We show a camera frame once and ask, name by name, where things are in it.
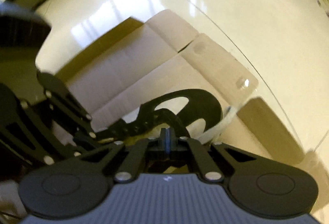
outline black cable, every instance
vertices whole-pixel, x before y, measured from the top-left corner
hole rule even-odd
[[[5,215],[5,216],[10,216],[10,217],[16,218],[16,219],[22,219],[21,217],[18,217],[18,216],[15,216],[15,215],[12,215],[12,214],[9,214],[9,213],[6,213],[6,212],[1,212],[0,211],[0,214]]]

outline gray ribbed surface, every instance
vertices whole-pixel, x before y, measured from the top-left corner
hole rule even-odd
[[[289,220],[255,217],[237,207],[218,185],[194,174],[141,174],[133,183],[116,185],[96,209],[68,220],[34,216],[22,224],[315,224],[310,215]]]

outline metal screw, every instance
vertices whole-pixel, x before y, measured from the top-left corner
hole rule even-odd
[[[99,140],[98,143],[99,144],[107,144],[107,143],[110,143],[110,142],[113,142],[113,141],[114,141],[114,138],[106,138],[106,139]]]
[[[51,98],[51,92],[50,92],[50,91],[46,91],[46,96],[47,96],[48,98]]]
[[[121,140],[117,140],[117,141],[114,142],[114,144],[115,144],[115,145],[121,145],[121,144],[123,144],[123,141],[121,141]]]
[[[93,139],[96,139],[96,134],[93,132],[89,132],[89,136],[92,137]]]
[[[116,173],[116,180],[117,181],[127,181],[132,178],[131,174],[129,172],[118,172]]]
[[[29,105],[27,104],[26,101],[21,101],[21,107],[22,107],[23,109],[27,109],[27,108],[29,107]]]
[[[222,174],[211,171],[211,172],[206,173],[205,178],[209,181],[217,181],[222,178]]]
[[[47,165],[52,165],[53,163],[55,163],[55,161],[49,155],[45,155],[44,158],[43,158],[43,161]]]

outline round pad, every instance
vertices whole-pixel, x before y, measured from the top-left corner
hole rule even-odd
[[[295,188],[295,181],[287,175],[269,173],[257,179],[257,185],[263,192],[272,195],[288,194]]]
[[[262,161],[239,166],[228,189],[241,208],[274,219],[309,213],[318,194],[315,180],[304,171]]]
[[[103,201],[108,191],[108,180],[102,174],[88,172],[75,175],[32,172],[19,185],[23,204],[34,215],[47,219],[87,213]]]
[[[80,179],[69,174],[51,175],[43,181],[42,187],[51,195],[69,195],[80,188]]]

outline glossy white floor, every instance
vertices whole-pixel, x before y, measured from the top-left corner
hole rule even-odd
[[[48,0],[38,13],[53,29],[37,66],[56,72],[129,16],[145,21],[167,8],[248,67],[254,95],[329,167],[329,19],[317,0]]]

